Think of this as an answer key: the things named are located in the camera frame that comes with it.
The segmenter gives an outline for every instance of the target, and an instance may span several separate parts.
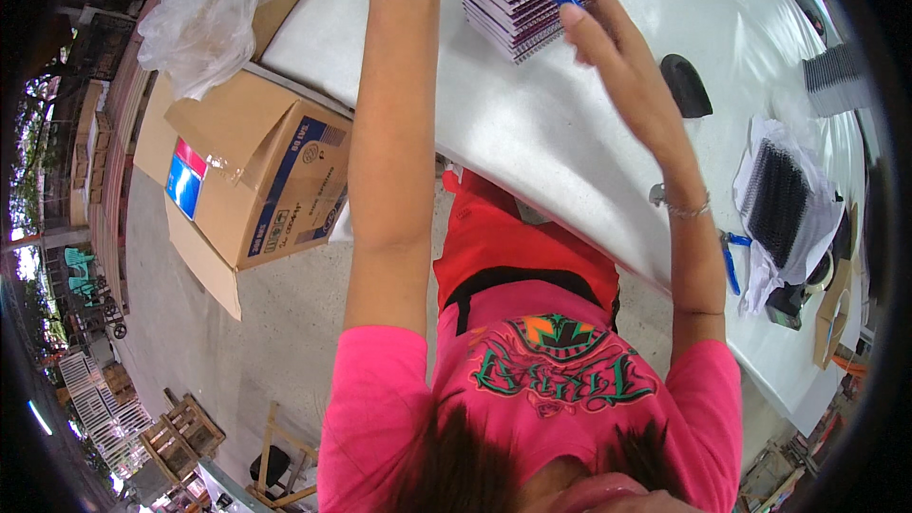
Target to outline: person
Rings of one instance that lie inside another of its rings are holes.
[[[370,0],[349,190],[354,251],[323,424],[321,513],[729,513],[741,466],[740,371],[725,271],[678,107],[618,0],[564,5],[665,181],[674,303],[664,382],[617,334],[618,275],[553,223],[519,219],[471,171],[455,192],[426,382],[440,0]]]

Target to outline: white paper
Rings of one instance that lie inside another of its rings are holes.
[[[807,210],[792,245],[788,262],[782,269],[776,268],[769,252],[756,239],[750,246],[750,275],[748,287],[738,305],[739,314],[758,314],[766,299],[784,283],[797,285],[811,275],[839,227],[845,202],[836,200],[836,184],[830,182],[824,171],[816,164],[816,154],[801,146],[785,127],[774,119],[763,119],[758,115],[750,121],[750,148],[741,159],[741,167],[732,185],[735,207],[741,213],[741,222],[747,235],[754,238],[749,228],[750,211],[745,198],[753,173],[754,160],[760,152],[760,143],[769,139],[778,148],[792,154],[807,179],[810,194]]]

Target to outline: wheel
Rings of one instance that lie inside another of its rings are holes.
[[[102,310],[105,314],[105,317],[114,317],[118,312],[117,302],[114,301],[114,298],[108,295],[108,297],[105,298],[105,304]]]

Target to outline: white table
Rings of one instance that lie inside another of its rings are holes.
[[[863,210],[863,149],[855,119],[842,114],[808,121],[798,103],[804,96],[799,64],[824,45],[792,0],[621,2],[656,61],[678,53],[701,74],[714,113],[689,120],[686,128],[720,228],[743,233],[731,181],[754,114],[790,125],[820,154],[848,201]],[[368,0],[301,0],[263,63],[354,107],[367,15]],[[659,170],[627,131],[595,72],[576,66],[563,41],[515,66],[469,27],[460,0],[442,0],[436,135],[439,153],[667,291],[667,216],[646,200],[649,188],[661,181]],[[747,257],[739,247],[732,252],[744,283]],[[820,382],[822,373],[811,363],[819,300],[805,307],[804,326],[794,332],[762,314],[739,317],[738,298],[729,293],[729,346],[760,390],[789,416]]]
[[[203,456],[199,460],[199,477],[206,485],[212,510],[215,502],[222,494],[232,498],[233,503],[224,510],[227,513],[273,513],[273,510],[260,503],[256,497],[247,493],[234,479],[228,476],[221,467],[212,461],[211,457]]]

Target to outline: green plastic chair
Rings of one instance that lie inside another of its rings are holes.
[[[95,256],[87,256],[82,253],[77,247],[67,247],[63,250],[63,258],[66,260],[66,265],[70,268],[85,268],[85,273],[88,273],[88,262],[95,259]]]
[[[69,289],[80,294],[89,296],[95,290],[95,284],[88,278],[69,278]]]

